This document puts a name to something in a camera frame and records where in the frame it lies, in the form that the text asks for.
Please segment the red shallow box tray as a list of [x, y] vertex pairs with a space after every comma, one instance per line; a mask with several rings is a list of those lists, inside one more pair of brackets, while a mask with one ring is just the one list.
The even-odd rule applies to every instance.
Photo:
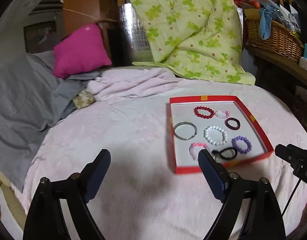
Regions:
[[[248, 164], [268, 158], [273, 146], [266, 133], [243, 102], [234, 95], [180, 96], [169, 100], [173, 159], [176, 174], [200, 172], [198, 153], [208, 150], [225, 167]], [[226, 118], [237, 118], [241, 127], [226, 127]], [[188, 121], [197, 127], [197, 135], [180, 140], [173, 127]]]

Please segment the wooden side table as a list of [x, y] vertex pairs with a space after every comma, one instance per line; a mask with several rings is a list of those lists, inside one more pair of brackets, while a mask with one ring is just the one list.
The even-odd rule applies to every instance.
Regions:
[[255, 84], [286, 104], [307, 131], [307, 103], [297, 93], [297, 87], [307, 90], [305, 70], [282, 56], [251, 45], [246, 46], [246, 51], [254, 57], [257, 67]]

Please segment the small patterned fabric pouch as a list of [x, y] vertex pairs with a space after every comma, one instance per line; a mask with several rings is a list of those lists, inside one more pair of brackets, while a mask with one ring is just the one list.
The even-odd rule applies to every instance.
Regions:
[[72, 101], [77, 109], [83, 109], [92, 105], [96, 100], [90, 91], [83, 89], [73, 98]]

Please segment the thin silver bangle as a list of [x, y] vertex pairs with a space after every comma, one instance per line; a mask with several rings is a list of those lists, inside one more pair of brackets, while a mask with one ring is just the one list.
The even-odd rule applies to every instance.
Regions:
[[197, 127], [188, 121], [179, 122], [173, 127], [173, 134], [180, 140], [190, 140], [197, 135]]

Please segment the dark maroon bangle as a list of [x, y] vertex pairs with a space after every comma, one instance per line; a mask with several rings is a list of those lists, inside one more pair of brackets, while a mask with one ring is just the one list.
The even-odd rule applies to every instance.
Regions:
[[240, 121], [234, 117], [226, 118], [226, 120], [224, 121], [224, 124], [226, 125], [226, 127], [228, 127], [229, 129], [233, 131], [237, 131], [241, 127]]

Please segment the grey bed sheet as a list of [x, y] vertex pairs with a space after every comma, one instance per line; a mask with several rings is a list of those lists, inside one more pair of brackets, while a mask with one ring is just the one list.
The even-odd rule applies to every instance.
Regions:
[[97, 70], [53, 75], [52, 51], [25, 53], [0, 65], [0, 171], [19, 190], [48, 130], [74, 111], [73, 98]]

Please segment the brown wooden headboard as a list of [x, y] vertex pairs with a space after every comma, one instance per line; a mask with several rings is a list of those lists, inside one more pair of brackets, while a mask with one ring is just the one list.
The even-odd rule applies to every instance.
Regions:
[[102, 30], [104, 47], [112, 58], [110, 42], [119, 29], [117, 0], [64, 0], [63, 13], [67, 36], [85, 25], [98, 25]]

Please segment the blue cloth in basket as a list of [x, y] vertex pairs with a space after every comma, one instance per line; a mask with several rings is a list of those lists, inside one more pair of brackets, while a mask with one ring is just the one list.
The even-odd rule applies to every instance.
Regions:
[[259, 36], [262, 40], [269, 39], [271, 35], [272, 20], [277, 17], [278, 6], [273, 4], [264, 4], [259, 9]]

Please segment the wicker basket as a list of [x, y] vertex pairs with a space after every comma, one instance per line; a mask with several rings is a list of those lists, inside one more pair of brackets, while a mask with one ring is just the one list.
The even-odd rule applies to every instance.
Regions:
[[259, 35], [260, 20], [260, 17], [245, 18], [249, 44], [298, 63], [304, 50], [298, 35], [281, 23], [272, 21], [269, 38], [263, 40]]

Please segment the silver foil insulation mat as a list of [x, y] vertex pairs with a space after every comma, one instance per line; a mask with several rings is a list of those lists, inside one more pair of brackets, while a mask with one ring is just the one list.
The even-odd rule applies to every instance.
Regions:
[[152, 61], [153, 55], [145, 30], [131, 3], [125, 3], [119, 7], [119, 20], [129, 61]]

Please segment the green floral quilt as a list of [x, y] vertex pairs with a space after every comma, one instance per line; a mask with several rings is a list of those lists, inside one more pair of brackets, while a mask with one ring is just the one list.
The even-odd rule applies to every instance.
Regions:
[[254, 85], [243, 70], [242, 30], [233, 0], [129, 0], [145, 31], [152, 59], [188, 79]]

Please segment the magenta pillow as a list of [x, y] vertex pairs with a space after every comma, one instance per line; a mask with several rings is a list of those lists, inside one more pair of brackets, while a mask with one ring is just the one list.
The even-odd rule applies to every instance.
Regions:
[[62, 79], [110, 66], [102, 31], [95, 23], [85, 25], [57, 44], [54, 49], [53, 74]]

